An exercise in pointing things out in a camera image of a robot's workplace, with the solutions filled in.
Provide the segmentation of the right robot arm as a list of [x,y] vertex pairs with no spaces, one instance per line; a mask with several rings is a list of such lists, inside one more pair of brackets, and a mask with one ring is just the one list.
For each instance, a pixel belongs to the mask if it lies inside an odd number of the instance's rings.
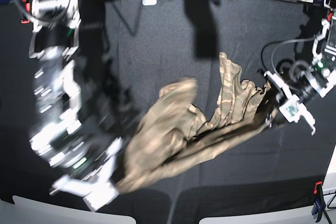
[[37,61],[34,96],[37,123],[32,150],[52,168],[61,168],[50,194],[81,197],[98,211],[119,195],[111,181],[123,139],[84,130],[82,89],[75,79],[81,23],[78,0],[14,0],[33,24],[29,57]]

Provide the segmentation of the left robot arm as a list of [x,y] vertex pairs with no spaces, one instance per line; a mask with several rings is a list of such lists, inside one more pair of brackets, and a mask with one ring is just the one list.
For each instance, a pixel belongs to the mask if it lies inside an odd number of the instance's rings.
[[304,102],[318,95],[324,98],[335,87],[335,0],[314,0],[315,5],[328,11],[321,20],[321,31],[311,38],[282,41],[279,47],[299,42],[312,42],[311,61],[297,60],[289,69],[290,84],[277,70],[265,71],[264,76],[276,88],[276,108],[289,123],[304,119],[316,132],[315,118]]

